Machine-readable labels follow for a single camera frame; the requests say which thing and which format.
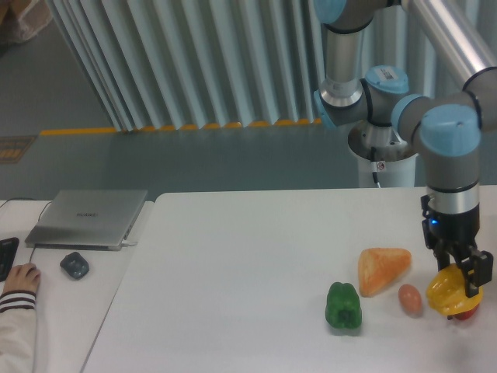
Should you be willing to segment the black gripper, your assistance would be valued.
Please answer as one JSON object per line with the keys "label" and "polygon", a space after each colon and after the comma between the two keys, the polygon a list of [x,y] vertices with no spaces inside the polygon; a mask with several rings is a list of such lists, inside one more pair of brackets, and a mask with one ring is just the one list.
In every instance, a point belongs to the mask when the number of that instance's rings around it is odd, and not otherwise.
{"label": "black gripper", "polygon": [[475,237],[480,228],[477,205],[460,214],[443,214],[428,204],[422,206],[425,244],[433,251],[438,271],[450,265],[450,257],[462,268],[465,294],[473,298],[479,288],[492,280],[493,255],[477,249]]}

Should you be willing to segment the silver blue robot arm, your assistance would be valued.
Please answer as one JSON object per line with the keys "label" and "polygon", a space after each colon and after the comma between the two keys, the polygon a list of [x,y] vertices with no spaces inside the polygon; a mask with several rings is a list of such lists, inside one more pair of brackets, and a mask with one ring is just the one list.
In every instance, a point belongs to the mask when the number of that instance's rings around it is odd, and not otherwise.
{"label": "silver blue robot arm", "polygon": [[479,146],[496,128],[496,58],[453,1],[401,1],[417,18],[460,87],[431,99],[412,94],[406,77],[377,66],[358,72],[362,33],[390,1],[316,1],[327,33],[325,80],[315,93],[321,116],[334,125],[366,120],[396,132],[425,163],[421,199],[426,246],[438,267],[455,263],[465,294],[478,295],[492,279],[493,258],[478,249]]}

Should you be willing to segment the white striped sleeve forearm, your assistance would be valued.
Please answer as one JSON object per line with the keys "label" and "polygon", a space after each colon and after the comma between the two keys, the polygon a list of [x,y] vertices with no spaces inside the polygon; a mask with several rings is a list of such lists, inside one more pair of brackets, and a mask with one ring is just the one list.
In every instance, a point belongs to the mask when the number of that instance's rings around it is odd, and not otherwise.
{"label": "white striped sleeve forearm", "polygon": [[36,294],[1,295],[1,372],[32,372],[36,345]]}

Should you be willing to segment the person's hand on mouse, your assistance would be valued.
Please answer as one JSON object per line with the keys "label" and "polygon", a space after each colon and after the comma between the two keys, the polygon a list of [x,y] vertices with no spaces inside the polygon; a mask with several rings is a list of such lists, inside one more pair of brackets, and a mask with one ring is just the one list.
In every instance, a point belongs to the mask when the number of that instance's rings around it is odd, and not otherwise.
{"label": "person's hand on mouse", "polygon": [[41,272],[34,263],[25,263],[12,267],[3,288],[3,294],[29,292],[37,294],[40,286]]}

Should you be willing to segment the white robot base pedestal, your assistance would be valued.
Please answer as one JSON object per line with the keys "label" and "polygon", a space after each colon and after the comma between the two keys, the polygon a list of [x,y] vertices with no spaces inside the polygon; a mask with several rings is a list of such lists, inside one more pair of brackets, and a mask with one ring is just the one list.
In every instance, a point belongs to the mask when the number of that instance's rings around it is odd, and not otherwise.
{"label": "white robot base pedestal", "polygon": [[357,122],[349,132],[348,146],[358,168],[359,187],[413,187],[417,154],[393,127]]}

